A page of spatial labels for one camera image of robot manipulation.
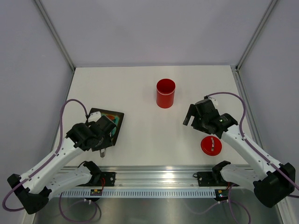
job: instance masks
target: red cup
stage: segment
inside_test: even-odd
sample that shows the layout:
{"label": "red cup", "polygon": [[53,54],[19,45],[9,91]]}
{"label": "red cup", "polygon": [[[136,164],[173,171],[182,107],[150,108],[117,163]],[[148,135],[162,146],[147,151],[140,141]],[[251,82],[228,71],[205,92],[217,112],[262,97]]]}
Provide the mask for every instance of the red cup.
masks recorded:
{"label": "red cup", "polygon": [[176,84],[171,79],[161,79],[157,83],[157,104],[161,108],[169,108],[173,105]]}

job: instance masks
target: white table surface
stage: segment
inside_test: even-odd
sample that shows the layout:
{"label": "white table surface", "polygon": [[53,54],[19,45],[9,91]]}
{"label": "white table surface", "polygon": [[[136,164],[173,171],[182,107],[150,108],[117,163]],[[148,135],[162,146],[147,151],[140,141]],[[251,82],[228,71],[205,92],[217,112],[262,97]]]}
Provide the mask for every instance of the white table surface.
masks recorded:
{"label": "white table surface", "polygon": [[[162,78],[176,83],[174,104],[169,109],[156,105],[156,84]],[[223,160],[247,164],[223,141],[219,155],[206,155],[200,142],[207,134],[182,124],[190,104],[218,91],[238,94],[229,66],[76,68],[68,99],[80,100],[88,112],[94,107],[123,112],[125,116],[116,145],[107,149],[104,158],[90,150],[67,166],[82,161],[94,161],[99,166],[214,165]],[[215,98],[220,114],[229,113],[240,120],[242,105],[237,98]],[[83,109],[71,102],[63,116],[64,136],[79,122],[85,122]],[[250,136],[246,119],[243,127]]]}

